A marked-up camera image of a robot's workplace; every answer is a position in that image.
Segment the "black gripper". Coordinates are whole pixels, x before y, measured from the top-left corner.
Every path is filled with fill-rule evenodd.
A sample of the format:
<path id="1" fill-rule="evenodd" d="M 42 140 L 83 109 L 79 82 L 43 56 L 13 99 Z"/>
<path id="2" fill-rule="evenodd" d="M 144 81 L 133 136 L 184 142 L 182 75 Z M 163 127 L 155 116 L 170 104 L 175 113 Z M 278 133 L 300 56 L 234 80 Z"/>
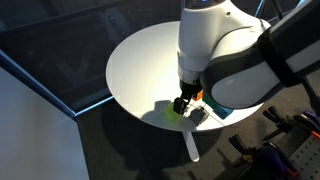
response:
<path id="1" fill-rule="evenodd" d="M 173 111 L 176 112 L 177 114 L 182 113 L 183 115 L 187 111 L 187 107 L 191 101 L 191 98 L 195 94 L 198 94 L 202 90 L 202 87 L 199 83 L 192 85 L 192 84 L 185 83 L 184 81 L 180 81 L 179 86 L 182 91 L 181 98 L 183 98 L 183 100 L 180 97 L 177 97 L 174 100 Z"/>

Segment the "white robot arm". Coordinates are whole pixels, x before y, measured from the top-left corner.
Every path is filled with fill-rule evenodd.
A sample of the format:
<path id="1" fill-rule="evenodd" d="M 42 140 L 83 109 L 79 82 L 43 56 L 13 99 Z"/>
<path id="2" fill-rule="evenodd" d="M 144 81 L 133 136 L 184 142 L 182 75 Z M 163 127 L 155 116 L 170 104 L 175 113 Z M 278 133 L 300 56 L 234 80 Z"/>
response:
<path id="1" fill-rule="evenodd" d="M 225 108 L 245 109 L 301 84 L 318 111 L 319 97 L 306 76 L 319 69 L 319 19 L 320 0 L 304 0 L 275 25 L 241 11 L 231 0 L 193 0 L 181 12 L 182 94 L 173 110 L 184 113 L 199 92 Z"/>

